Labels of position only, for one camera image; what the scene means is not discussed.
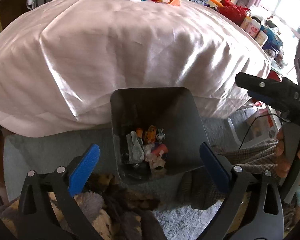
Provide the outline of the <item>person right hand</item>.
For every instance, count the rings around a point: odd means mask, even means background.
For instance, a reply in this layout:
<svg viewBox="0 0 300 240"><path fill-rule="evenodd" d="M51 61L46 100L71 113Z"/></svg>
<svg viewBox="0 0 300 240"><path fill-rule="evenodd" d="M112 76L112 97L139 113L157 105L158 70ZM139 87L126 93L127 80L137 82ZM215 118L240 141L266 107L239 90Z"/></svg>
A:
<svg viewBox="0 0 300 240"><path fill-rule="evenodd" d="M280 178L287 178L288 176L297 175L300 172L300 149L295 155L293 161L288 160L287 145L285 145L285 137L283 129L279 129L277 133L278 143L276 145L276 174Z"/></svg>

